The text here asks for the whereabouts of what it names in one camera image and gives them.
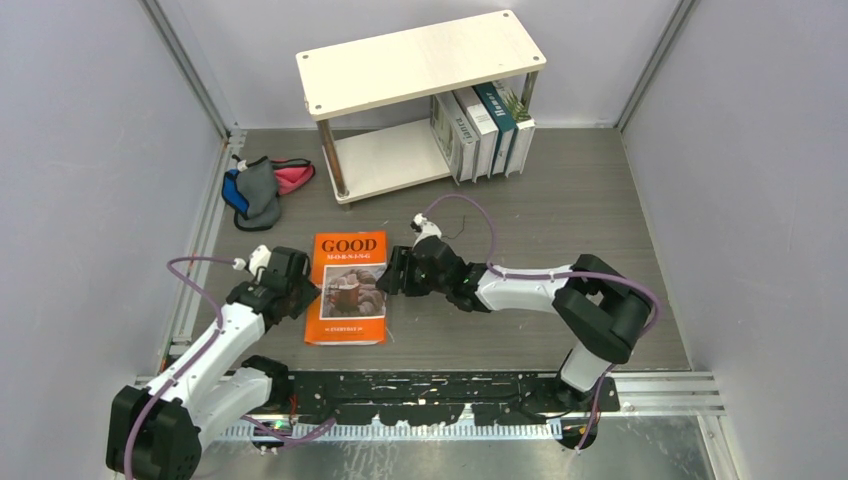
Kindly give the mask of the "orange book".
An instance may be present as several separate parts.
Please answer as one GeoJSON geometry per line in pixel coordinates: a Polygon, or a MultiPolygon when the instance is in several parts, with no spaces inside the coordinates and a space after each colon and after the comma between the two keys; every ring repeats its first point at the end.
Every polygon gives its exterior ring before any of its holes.
{"type": "Polygon", "coordinates": [[[386,341],[386,294],[377,280],[386,272],[384,231],[318,233],[312,282],[320,296],[307,311],[308,345],[376,345],[386,341]]]}

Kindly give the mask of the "blue grey red cloth pile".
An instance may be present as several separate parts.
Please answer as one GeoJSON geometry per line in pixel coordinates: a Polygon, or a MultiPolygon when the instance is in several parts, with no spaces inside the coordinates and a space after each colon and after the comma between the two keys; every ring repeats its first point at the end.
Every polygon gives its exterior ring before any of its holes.
{"type": "Polygon", "coordinates": [[[234,210],[234,226],[245,232],[266,231],[280,219],[279,198],[293,193],[315,175],[315,166],[304,158],[248,162],[236,154],[236,167],[224,173],[221,197],[234,210]]]}

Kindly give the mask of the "photo magazine pages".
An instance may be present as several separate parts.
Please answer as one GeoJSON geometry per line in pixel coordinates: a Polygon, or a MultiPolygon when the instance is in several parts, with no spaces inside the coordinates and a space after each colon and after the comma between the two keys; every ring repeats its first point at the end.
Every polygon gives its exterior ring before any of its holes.
{"type": "Polygon", "coordinates": [[[472,181],[480,139],[453,93],[430,97],[430,129],[454,181],[472,181]]]}

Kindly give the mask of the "white Singularity book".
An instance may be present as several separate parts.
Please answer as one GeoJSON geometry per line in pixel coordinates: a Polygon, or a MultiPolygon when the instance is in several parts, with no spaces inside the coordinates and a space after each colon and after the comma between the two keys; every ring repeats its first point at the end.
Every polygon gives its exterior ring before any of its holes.
{"type": "Polygon", "coordinates": [[[512,174],[523,172],[535,134],[536,123],[528,108],[508,85],[498,81],[497,89],[516,123],[505,171],[505,175],[509,177],[512,174]]]}

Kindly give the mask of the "grey white portfolio file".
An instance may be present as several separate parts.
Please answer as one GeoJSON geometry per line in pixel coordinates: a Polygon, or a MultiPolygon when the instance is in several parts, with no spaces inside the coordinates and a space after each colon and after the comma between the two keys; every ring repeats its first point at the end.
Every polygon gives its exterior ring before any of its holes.
{"type": "Polygon", "coordinates": [[[483,101],[472,87],[454,90],[453,94],[478,137],[470,177],[470,180],[476,183],[480,178],[488,177],[491,173],[499,130],[483,101]]]}

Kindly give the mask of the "blue Humor book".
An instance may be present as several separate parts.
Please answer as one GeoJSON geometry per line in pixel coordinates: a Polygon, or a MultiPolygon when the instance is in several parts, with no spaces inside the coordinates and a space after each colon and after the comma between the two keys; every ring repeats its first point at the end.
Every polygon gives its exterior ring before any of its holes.
{"type": "Polygon", "coordinates": [[[513,136],[517,129],[516,121],[507,106],[505,97],[500,94],[494,82],[474,85],[473,90],[497,127],[490,174],[505,175],[509,164],[513,136]]]}

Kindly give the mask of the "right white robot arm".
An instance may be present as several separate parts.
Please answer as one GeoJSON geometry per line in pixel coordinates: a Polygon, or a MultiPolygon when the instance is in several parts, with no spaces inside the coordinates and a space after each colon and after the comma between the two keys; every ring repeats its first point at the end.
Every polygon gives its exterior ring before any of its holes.
{"type": "Polygon", "coordinates": [[[548,270],[508,269],[466,262],[438,237],[394,247],[376,286],[407,297],[436,292],[465,312],[557,315],[577,340],[554,386],[558,403],[571,411],[592,400],[613,366],[630,360],[659,309],[652,291],[595,255],[582,254],[570,265],[548,270]]]}

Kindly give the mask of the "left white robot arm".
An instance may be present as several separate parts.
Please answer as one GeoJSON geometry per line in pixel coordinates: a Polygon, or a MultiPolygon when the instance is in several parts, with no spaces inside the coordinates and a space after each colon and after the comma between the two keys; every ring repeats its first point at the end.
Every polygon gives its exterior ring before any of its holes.
{"type": "Polygon", "coordinates": [[[188,350],[144,386],[127,385],[111,404],[106,466],[127,479],[189,479],[204,450],[228,427],[262,407],[277,413],[292,402],[288,367],[253,355],[224,375],[248,347],[283,319],[296,319],[320,295],[307,253],[256,247],[227,260],[250,279],[218,303],[202,287],[215,318],[188,350]]]}

